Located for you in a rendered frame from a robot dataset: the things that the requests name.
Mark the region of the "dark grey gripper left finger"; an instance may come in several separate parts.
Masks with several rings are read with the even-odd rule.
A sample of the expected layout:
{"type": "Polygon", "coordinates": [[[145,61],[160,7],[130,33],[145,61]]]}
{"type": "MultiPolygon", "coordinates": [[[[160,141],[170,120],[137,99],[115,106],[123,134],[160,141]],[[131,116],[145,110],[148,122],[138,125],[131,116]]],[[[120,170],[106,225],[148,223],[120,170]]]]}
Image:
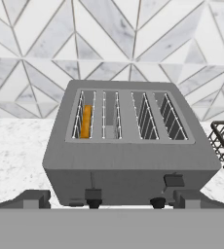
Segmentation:
{"type": "Polygon", "coordinates": [[[25,190],[13,199],[0,202],[5,209],[50,209],[51,192],[49,190],[25,190]]]}

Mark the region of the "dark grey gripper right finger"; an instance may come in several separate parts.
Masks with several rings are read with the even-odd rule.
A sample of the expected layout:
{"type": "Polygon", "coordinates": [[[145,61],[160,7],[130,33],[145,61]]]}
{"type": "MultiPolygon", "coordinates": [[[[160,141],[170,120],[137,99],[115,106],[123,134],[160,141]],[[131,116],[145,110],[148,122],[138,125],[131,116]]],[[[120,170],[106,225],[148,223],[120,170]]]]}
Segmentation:
{"type": "Polygon", "coordinates": [[[224,203],[212,200],[196,190],[179,190],[173,192],[174,208],[184,209],[224,209],[224,203]]]}

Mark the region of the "dark toaster lever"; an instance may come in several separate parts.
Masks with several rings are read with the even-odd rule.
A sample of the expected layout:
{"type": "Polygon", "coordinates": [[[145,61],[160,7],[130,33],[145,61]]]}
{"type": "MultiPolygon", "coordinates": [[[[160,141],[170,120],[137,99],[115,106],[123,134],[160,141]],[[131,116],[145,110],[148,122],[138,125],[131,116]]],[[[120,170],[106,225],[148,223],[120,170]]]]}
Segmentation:
{"type": "Polygon", "coordinates": [[[184,187],[185,183],[182,174],[166,174],[164,182],[167,187],[184,187]]]}
{"type": "Polygon", "coordinates": [[[102,199],[102,191],[101,189],[86,189],[85,190],[85,199],[102,199]]]}

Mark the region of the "grey four-slot toaster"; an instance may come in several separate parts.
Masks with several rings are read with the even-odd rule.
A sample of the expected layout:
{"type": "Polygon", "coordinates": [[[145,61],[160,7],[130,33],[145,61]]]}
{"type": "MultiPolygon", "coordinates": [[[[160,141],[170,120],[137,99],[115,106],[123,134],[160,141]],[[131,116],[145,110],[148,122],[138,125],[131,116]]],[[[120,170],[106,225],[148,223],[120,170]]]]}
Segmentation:
{"type": "Polygon", "coordinates": [[[200,190],[220,162],[173,83],[72,80],[42,165],[63,206],[160,205],[176,190],[200,190]],[[81,138],[92,105],[90,137],[81,138]],[[167,187],[182,174],[184,187],[167,187]],[[85,199],[101,189],[102,199],[85,199]]]}

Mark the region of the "orange bread slice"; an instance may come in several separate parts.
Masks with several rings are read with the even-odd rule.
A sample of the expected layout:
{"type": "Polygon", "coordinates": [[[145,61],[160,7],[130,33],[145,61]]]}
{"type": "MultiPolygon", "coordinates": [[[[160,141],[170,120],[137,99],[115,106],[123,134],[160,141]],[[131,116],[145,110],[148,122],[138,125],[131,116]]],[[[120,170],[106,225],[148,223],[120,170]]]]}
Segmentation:
{"type": "Polygon", "coordinates": [[[81,138],[90,137],[92,109],[93,109],[92,105],[86,105],[84,108],[81,135],[80,135],[81,138]]]}

